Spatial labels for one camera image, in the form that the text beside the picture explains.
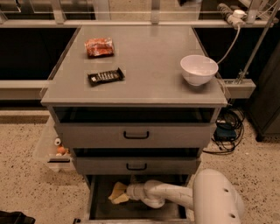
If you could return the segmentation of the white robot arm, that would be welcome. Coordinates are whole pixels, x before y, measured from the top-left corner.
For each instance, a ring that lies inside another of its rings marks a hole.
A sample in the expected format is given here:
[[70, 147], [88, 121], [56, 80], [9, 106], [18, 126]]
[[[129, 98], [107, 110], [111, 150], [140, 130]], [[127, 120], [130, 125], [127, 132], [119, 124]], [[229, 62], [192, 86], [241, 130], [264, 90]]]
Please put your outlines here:
[[193, 210], [196, 224], [242, 224], [244, 203], [231, 182], [219, 171], [205, 169], [194, 178], [192, 188], [158, 180], [125, 185], [116, 182], [108, 196], [112, 204], [141, 200], [160, 208], [169, 200]]

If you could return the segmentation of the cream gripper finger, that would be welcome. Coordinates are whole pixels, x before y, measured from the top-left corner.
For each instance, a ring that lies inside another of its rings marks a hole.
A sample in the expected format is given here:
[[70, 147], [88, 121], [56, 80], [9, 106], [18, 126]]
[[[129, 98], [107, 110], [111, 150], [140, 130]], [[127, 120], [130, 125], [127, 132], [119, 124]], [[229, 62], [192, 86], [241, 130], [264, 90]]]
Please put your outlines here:
[[120, 195], [113, 195], [112, 199], [111, 199], [111, 202], [114, 205], [118, 205], [118, 204], [127, 202], [129, 200], [130, 200], [130, 197], [126, 193], [122, 193]]

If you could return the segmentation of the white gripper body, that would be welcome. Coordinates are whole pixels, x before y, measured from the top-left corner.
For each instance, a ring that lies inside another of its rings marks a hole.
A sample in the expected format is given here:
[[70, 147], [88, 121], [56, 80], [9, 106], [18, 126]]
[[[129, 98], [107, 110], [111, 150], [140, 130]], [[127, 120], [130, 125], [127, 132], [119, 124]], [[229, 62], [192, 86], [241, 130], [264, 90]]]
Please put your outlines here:
[[143, 183], [128, 185], [126, 193], [131, 200], [143, 200], [146, 196]]

